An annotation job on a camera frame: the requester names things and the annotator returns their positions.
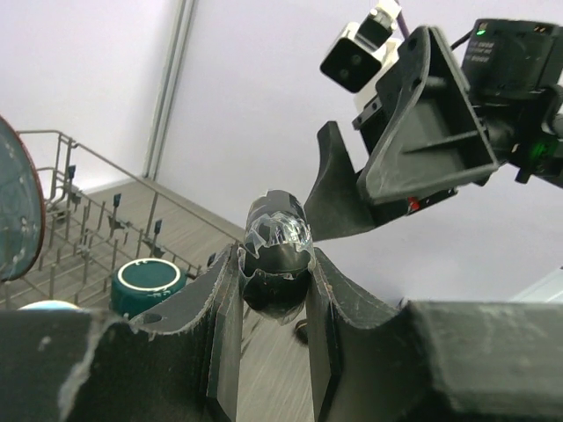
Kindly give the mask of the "black earbud charging case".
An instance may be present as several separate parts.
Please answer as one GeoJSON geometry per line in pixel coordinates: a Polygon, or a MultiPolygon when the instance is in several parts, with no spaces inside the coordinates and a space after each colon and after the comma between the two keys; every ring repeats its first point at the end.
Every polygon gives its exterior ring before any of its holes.
{"type": "Polygon", "coordinates": [[[250,207],[238,246],[242,296],[258,314],[284,325],[302,311],[317,264],[310,224],[299,200],[269,190],[250,207]]]}

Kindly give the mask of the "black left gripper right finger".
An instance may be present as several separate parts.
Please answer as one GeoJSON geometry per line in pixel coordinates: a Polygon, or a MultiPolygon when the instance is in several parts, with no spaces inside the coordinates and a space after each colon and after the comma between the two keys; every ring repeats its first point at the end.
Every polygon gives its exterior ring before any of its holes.
{"type": "Polygon", "coordinates": [[[316,420],[561,420],[559,304],[394,309],[322,251],[316,259],[306,301],[316,420]]]}

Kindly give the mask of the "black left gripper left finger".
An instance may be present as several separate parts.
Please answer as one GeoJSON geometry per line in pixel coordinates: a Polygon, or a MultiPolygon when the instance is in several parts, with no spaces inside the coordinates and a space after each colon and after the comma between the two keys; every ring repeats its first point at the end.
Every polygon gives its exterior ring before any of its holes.
{"type": "Polygon", "coordinates": [[[232,421],[243,303],[227,246],[177,294],[132,320],[111,311],[1,315],[4,421],[232,421]]]}

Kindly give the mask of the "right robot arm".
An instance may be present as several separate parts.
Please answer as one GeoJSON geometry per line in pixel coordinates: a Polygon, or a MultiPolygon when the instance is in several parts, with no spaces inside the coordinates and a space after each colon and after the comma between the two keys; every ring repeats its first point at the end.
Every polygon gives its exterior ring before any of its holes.
{"type": "Polygon", "coordinates": [[[305,202],[315,241],[355,236],[484,185],[504,164],[516,181],[562,183],[562,29],[482,18],[458,61],[443,33],[419,26],[385,66],[391,24],[380,14],[351,24],[321,72],[369,94],[353,126],[369,154],[356,171],[338,125],[318,131],[319,170],[305,202]]]}

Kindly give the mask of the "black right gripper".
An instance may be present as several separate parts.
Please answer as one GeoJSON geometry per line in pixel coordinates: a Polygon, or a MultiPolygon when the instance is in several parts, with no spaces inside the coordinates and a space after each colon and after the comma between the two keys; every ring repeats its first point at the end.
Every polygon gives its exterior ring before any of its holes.
{"type": "Polygon", "coordinates": [[[317,133],[319,166],[304,210],[312,238],[373,230],[373,214],[488,178],[498,167],[442,32],[421,26],[353,121],[369,160],[355,172],[338,124],[317,133]]]}

